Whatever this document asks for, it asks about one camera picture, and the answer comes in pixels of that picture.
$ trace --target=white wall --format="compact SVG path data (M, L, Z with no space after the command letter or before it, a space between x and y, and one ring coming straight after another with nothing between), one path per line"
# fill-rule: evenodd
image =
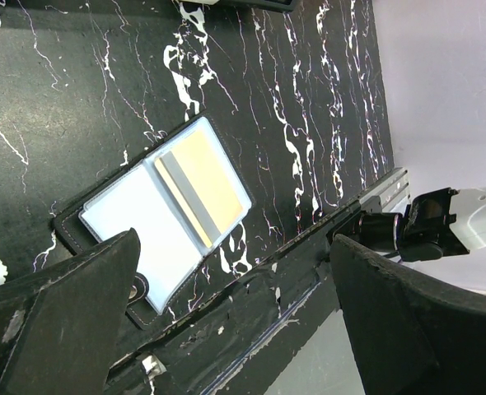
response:
M414 196L486 186L486 0L373 0L395 162ZM486 249L416 268L486 290Z

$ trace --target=marble tabletop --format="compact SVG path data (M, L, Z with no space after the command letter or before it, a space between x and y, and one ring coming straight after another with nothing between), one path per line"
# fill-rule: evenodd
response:
M0 284L71 256L52 218L203 109L255 200L235 275L393 169L371 0L64 3L0 0Z

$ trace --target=gray stripe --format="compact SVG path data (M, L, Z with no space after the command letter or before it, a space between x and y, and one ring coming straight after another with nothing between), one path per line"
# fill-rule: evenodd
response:
M166 167L166 170L170 174L170 177L174 180L175 185L183 194L186 202L197 217L199 224L203 227L208 238L214 243L221 232L214 223L212 217L208 213L208 210L201 202L198 194L195 192L194 187L186 177L185 172L179 166L179 162L171 152L166 153L161 158L162 164Z

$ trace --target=black cylindrical part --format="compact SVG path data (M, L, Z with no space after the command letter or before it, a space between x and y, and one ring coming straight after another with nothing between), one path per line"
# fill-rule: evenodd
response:
M402 218L399 213L364 213L358 221L360 244L380 253L396 251Z

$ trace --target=black marble pattern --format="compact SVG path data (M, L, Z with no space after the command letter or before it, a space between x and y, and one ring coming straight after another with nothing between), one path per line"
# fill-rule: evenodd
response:
M285 15L63 3L0 0L0 283L67 258L56 213L202 109L255 200L206 281L245 274L394 167L371 0Z

